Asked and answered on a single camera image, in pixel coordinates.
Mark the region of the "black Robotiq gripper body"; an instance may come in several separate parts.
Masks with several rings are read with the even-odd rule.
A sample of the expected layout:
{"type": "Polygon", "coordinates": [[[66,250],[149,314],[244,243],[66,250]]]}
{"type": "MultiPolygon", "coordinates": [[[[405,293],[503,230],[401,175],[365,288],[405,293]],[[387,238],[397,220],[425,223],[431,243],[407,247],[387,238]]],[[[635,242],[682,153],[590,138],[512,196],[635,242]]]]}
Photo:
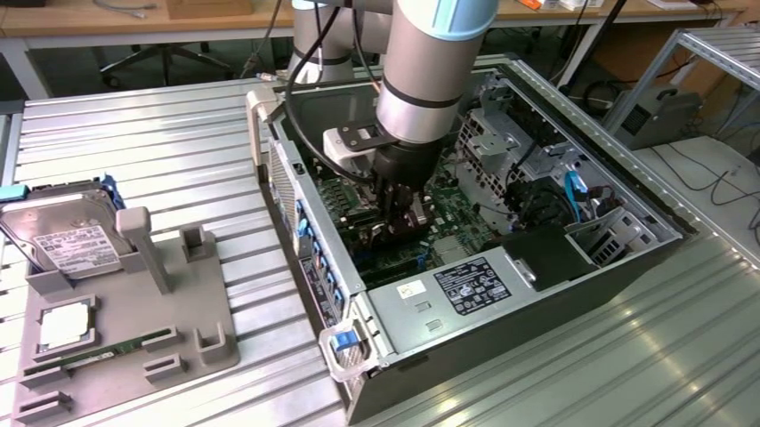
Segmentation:
{"type": "Polygon", "coordinates": [[[440,141],[415,144],[399,142],[376,150],[375,189],[384,214],[407,211],[413,198],[435,174],[444,144],[440,141]]]}

